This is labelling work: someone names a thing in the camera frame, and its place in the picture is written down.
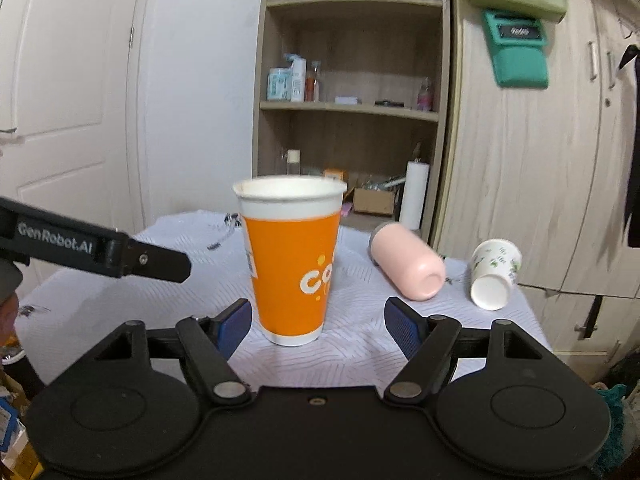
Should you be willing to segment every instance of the patterned tablecloth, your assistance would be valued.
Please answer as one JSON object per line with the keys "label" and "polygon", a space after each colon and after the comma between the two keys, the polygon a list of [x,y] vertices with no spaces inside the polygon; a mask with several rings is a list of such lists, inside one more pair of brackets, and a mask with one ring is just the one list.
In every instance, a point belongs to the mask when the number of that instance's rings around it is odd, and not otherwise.
{"label": "patterned tablecloth", "polygon": [[[142,232],[146,242],[185,251],[193,263],[183,284],[136,276],[114,280],[62,269],[29,294],[34,306],[16,322],[17,333],[40,378],[51,382],[84,352],[126,320],[141,319],[148,328],[167,328],[187,316],[215,316],[238,298],[254,302],[240,229],[215,251],[207,246],[227,231],[223,215],[191,212],[168,216]],[[386,387],[406,363],[385,329],[386,298],[394,286],[367,255],[369,235],[340,228],[332,290],[323,334],[302,347],[267,341],[257,327],[239,346],[230,364],[247,383],[272,386]],[[446,259],[448,280],[432,300],[407,301],[424,316],[446,314],[465,327],[489,328],[494,319],[511,319],[548,347],[523,294],[497,312],[476,307],[468,296],[465,262]],[[455,377],[481,368],[484,360],[460,360]],[[177,362],[154,360],[154,368],[182,378]]]}

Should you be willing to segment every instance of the pink bottle on shelf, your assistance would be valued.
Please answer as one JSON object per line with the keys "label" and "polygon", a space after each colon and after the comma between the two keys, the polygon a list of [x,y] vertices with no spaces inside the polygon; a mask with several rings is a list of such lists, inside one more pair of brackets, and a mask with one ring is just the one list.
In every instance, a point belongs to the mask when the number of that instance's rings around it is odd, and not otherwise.
{"label": "pink bottle on shelf", "polygon": [[447,273],[442,258],[397,222],[382,224],[373,231],[369,253],[409,300],[428,300],[444,285]]}

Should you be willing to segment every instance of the white cup base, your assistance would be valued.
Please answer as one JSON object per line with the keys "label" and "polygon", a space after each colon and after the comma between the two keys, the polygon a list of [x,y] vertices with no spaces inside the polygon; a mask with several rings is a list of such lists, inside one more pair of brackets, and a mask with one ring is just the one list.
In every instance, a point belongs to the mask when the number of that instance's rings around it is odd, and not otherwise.
{"label": "white cup base", "polygon": [[313,332],[309,332],[303,335],[278,335],[273,332],[269,332],[265,327],[260,325],[260,330],[264,334],[264,336],[271,341],[272,343],[276,343],[276,345],[280,346],[302,346],[307,343],[311,343],[320,337],[322,333],[322,327],[324,323],[316,328]]}
{"label": "white cup base", "polygon": [[480,276],[471,285],[471,299],[480,308],[498,310],[509,302],[511,283],[498,274]]}

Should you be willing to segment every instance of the teal plastic dispenser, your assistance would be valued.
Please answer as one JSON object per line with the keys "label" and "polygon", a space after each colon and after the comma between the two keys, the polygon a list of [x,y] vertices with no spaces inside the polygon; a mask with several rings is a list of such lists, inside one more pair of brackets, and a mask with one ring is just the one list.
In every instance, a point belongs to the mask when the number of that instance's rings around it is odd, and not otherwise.
{"label": "teal plastic dispenser", "polygon": [[546,35],[542,22],[504,10],[484,10],[482,16],[498,85],[547,88],[549,76],[542,52]]}

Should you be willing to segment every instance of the orange paper cup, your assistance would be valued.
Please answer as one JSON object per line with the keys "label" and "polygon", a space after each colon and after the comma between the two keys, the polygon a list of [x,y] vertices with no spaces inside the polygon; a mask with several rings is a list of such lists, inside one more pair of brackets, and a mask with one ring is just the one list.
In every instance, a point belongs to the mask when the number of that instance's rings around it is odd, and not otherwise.
{"label": "orange paper cup", "polygon": [[300,346],[322,332],[346,189],[318,176],[267,176],[234,186],[260,325],[271,342]]}

